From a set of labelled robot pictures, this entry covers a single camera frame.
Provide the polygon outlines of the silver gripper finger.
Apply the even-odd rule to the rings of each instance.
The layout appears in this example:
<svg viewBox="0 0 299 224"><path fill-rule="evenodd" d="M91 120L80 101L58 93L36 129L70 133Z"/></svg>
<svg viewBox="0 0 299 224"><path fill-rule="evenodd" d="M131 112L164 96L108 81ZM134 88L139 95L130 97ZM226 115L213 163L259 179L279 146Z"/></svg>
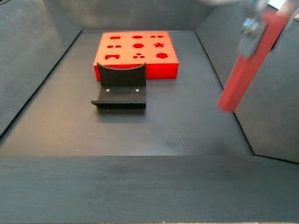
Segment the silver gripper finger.
<svg viewBox="0 0 299 224"><path fill-rule="evenodd" d="M247 59L257 52L267 22L263 19L263 12L267 8L269 0L246 0L243 2L245 22L241 30L241 41L238 53Z"/></svg>

